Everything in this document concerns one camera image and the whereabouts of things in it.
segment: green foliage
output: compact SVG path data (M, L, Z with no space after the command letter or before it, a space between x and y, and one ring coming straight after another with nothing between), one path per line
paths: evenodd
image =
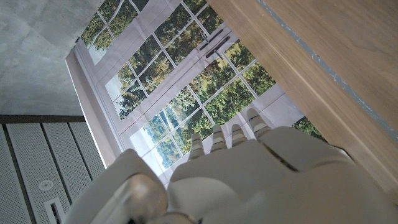
M147 68L139 77L142 85L148 94L152 93L156 87L173 71L173 66L164 53Z
M94 41L93 46L96 50L105 50L111 46L113 39L107 29L102 31L97 39Z
M187 116L194 112L199 104L196 102L188 88L183 90L175 96L166 106L172 110L172 114L178 123L181 123Z
M132 1L137 6L138 10L142 11L149 0L132 0Z
M200 110L174 132L173 138L182 154L185 155L191 148L192 133L198 133L202 139L205 139L207 136L211 135L212 129L213 125L211 125L203 110Z
M198 11L205 6L205 0L184 0L184 3L188 6L191 12L196 15Z
M106 0L98 9L98 12L103 16L106 22L110 22L110 19L116 12L116 9L118 8L120 2L121 0ZM134 0L133 2L139 10L142 10L147 4L148 0ZM132 4L130 4L128 0L124 0L122 6L119 9L119 12L109 23L109 28L111 29L113 36L117 38L137 15L138 13L134 9ZM104 26L105 24L101 20L100 16L96 13L91 19L84 33L81 35L81 38L83 39L86 46L90 46L90 44L94 41L94 38L97 36L98 32L101 31ZM107 48L109 48L112 42L113 39L110 33L105 29L102 33L100 33L93 45L96 50L106 50Z
M206 110L217 124L225 124L254 100L253 95L240 79L235 80L212 99Z
M122 94L122 97L116 103L121 106L119 112L120 119L124 119L131 113L144 99L146 98L144 91L139 86L138 82L134 84Z
M125 0L120 7L119 12L114 19L109 23L109 28L113 33L114 38L119 37L122 31L138 16L137 11L128 0Z
M167 138L156 147L157 153L162 157L162 165L165 169L177 162L181 156L170 138Z
M180 4L171 16L155 30L155 34L157 38L159 38L160 43L162 43L163 46L169 43L170 40L187 25L189 20L191 20L191 16Z
M105 0L99 7L98 12L102 15L106 22L112 18L114 12L118 8L120 0Z
M147 131L154 144L157 144L161 139L163 139L167 133L165 126L162 124L158 116L155 116L152 120L150 120L144 126L144 130ZM166 169L180 159L180 154L170 138L167 138L161 142L156 147L156 151L162 157L162 164Z
M127 64L124 64L123 67L119 70L118 79L122 83L121 92L125 90L133 81L134 75L132 74Z
M98 34L99 31L104 27L104 22L100 18L100 16L96 13L84 33L81 35L81 39L85 43L86 46L90 46L94 37Z
M209 32L209 34L211 34L219 25L223 23L223 20L218 17L217 13L210 6L207 6L206 9L199 14L198 20L205 27L207 32Z
M199 25L193 21L166 49L176 65L200 43L203 39L200 35L202 30Z
M243 74L243 78L248 82L257 95L263 94L275 84L275 80L258 62L246 70Z
M190 86L204 103L235 75L226 62L215 60L191 81Z
M238 71L246 68L255 58L240 40L236 41L225 52Z
M154 36L150 35L141 47L139 47L136 53L129 59L129 62L137 75L143 71L159 51L160 46L157 44Z
M307 133L317 139L327 142L318 129L307 119L307 117L303 117L302 119L298 120L292 125L292 128L303 131L304 133Z

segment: wooden wall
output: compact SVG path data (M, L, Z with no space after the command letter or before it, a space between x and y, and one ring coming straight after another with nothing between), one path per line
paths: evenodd
M370 117L257 0L207 2L326 140L345 148L397 203L398 139ZM264 2L392 132L398 130L396 1Z

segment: forest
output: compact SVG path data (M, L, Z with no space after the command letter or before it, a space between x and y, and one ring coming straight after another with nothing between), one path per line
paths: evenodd
M133 0L137 11L127 0L121 5L121 0L106 0L81 36L86 46L96 50L108 49L147 2ZM108 92L116 90L117 95L109 95L119 110L120 119L140 105L167 78L174 66L178 66L203 42L202 32L211 34L223 23L210 6L204 7L205 0L183 2L188 10L180 4L106 85ZM156 145L153 150L162 158L164 169L189 152L193 132L205 139L212 131L211 120L216 124L225 124L275 84L266 69L255 61L239 40L223 55L228 60L211 62L142 127ZM293 128L323 139L306 117L295 123Z

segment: concrete ceiling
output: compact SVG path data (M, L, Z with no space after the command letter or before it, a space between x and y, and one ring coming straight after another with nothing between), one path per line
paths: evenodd
M102 2L0 1L0 114L82 115L65 57Z

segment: perforated metal panel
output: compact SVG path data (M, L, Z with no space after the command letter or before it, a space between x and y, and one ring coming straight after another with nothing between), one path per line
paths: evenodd
M7 124L26 191L37 223L49 223L44 202L59 197L66 212L70 205L55 167L40 124ZM54 186L48 191L39 189L43 180Z
M91 182L86 166L67 123L44 123L43 127L73 201Z
M31 223L24 195L0 127L0 223Z
M95 179L105 170L104 164L95 147L90 130L84 122L69 123L72 133L75 135L76 142L79 145L80 152L86 162L88 172Z

